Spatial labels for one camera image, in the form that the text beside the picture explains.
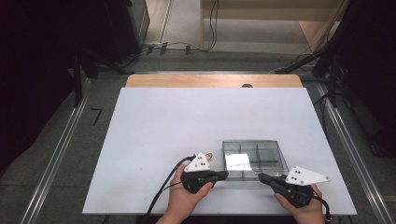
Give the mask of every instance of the white tabletop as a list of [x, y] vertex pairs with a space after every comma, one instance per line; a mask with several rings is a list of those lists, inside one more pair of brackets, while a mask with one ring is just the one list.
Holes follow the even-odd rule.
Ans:
[[[318, 184], [334, 215], [356, 210], [304, 88], [124, 88], [97, 163], [84, 214], [145, 214], [173, 167], [225, 140], [276, 140], [289, 168], [327, 175]], [[259, 181], [218, 182], [195, 215], [283, 215]], [[166, 190], [152, 213], [162, 214]]]

